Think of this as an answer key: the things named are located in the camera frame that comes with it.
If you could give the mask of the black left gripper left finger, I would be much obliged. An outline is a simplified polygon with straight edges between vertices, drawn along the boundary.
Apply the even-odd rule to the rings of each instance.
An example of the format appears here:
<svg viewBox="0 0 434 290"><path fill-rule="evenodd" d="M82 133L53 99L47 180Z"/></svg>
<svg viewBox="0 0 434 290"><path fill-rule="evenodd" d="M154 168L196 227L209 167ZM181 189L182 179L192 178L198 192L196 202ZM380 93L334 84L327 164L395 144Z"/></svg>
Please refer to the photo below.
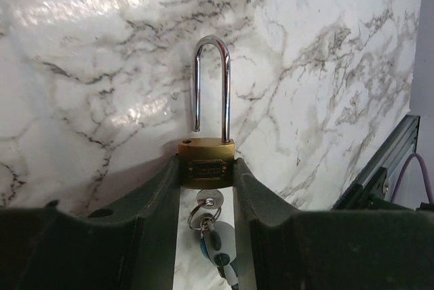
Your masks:
<svg viewBox="0 0 434 290"><path fill-rule="evenodd" d="M171 289L180 205L172 156L143 185L87 217L1 210L2 289Z"/></svg>

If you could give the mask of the key with robot keychain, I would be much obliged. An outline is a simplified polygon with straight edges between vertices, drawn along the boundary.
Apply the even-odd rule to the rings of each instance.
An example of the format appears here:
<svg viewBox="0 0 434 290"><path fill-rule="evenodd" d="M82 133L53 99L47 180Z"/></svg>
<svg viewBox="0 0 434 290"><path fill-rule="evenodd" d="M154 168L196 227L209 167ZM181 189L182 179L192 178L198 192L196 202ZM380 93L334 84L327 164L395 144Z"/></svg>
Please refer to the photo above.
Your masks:
<svg viewBox="0 0 434 290"><path fill-rule="evenodd" d="M235 228L219 220L224 196L221 191L200 190L197 206L189 213L188 226L199 232L203 256L213 264L231 289L239 288Z"/></svg>

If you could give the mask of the long shackle brass padlock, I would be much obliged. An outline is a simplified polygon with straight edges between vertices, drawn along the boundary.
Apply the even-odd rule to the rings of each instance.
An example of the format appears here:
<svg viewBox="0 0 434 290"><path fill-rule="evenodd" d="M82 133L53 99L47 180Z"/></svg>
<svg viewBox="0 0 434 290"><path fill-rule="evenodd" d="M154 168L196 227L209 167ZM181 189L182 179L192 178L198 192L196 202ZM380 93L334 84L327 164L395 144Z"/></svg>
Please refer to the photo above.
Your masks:
<svg viewBox="0 0 434 290"><path fill-rule="evenodd" d="M201 128L201 54L213 45L220 54L222 71L221 136L189 138L178 145L181 184L185 188L211 190L231 187L235 164L235 143L231 128L231 57L224 41L214 35L201 38L193 56L193 131Z"/></svg>

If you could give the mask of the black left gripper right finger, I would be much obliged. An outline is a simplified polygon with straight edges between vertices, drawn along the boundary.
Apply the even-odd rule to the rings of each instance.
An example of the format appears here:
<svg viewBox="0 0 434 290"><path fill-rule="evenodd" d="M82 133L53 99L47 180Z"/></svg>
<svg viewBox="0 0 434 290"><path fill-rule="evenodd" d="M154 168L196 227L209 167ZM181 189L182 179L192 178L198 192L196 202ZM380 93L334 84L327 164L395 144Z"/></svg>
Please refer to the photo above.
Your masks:
<svg viewBox="0 0 434 290"><path fill-rule="evenodd" d="M433 288L431 211L301 211L243 159L233 186L240 289Z"/></svg>

